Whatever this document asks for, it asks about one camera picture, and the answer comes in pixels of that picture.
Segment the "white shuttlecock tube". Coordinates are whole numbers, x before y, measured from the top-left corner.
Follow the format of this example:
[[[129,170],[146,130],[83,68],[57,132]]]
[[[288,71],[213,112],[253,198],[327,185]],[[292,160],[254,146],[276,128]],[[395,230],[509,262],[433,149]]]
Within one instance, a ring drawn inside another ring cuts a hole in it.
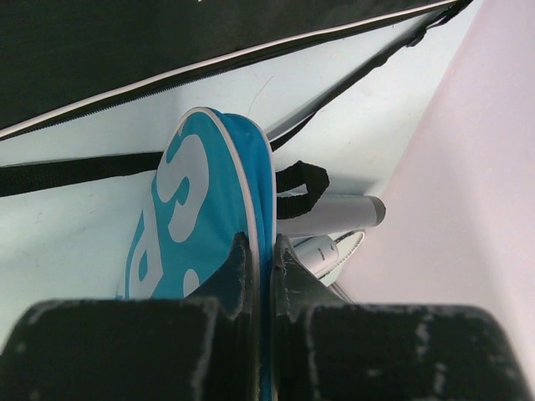
[[[314,236],[294,247],[298,261],[315,277],[325,276],[339,259],[339,250],[330,236]]]

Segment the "black sport racket cover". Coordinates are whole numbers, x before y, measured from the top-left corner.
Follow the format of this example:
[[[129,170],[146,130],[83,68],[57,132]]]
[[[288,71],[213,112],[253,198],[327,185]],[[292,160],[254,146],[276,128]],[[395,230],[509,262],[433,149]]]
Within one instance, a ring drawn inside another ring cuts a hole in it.
[[[466,7],[465,1],[4,1],[1,137],[414,21],[278,128],[274,144],[281,147],[323,107]]]

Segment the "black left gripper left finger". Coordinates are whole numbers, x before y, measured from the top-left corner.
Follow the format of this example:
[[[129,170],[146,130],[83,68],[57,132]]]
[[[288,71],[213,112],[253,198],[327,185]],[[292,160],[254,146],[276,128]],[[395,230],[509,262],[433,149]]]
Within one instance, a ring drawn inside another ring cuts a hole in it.
[[[49,300],[1,354],[4,400],[255,400],[257,289],[234,236],[222,266],[182,300]]]

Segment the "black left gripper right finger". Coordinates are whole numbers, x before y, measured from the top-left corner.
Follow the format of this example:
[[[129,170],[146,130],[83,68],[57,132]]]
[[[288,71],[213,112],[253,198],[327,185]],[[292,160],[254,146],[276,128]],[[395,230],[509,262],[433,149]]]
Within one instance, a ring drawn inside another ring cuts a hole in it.
[[[531,400],[492,315],[461,305],[349,303],[278,236],[271,279],[276,400]]]

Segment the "black shuttlecock tube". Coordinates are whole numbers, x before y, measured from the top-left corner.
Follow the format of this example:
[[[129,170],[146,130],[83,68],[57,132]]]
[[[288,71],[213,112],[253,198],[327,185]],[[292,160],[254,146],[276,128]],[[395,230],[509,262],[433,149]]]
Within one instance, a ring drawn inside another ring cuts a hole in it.
[[[385,204],[376,196],[327,194],[310,212],[278,220],[277,230],[293,239],[323,236],[377,226],[385,215]]]

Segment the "blue sport racket cover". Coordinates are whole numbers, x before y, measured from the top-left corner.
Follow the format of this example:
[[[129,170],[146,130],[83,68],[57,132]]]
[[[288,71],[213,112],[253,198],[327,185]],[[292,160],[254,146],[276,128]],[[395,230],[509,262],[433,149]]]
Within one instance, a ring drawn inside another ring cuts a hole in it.
[[[185,113],[150,183],[116,296],[182,299],[247,236],[259,329],[258,398],[271,398],[268,277],[275,243],[275,172],[268,140],[240,114]]]

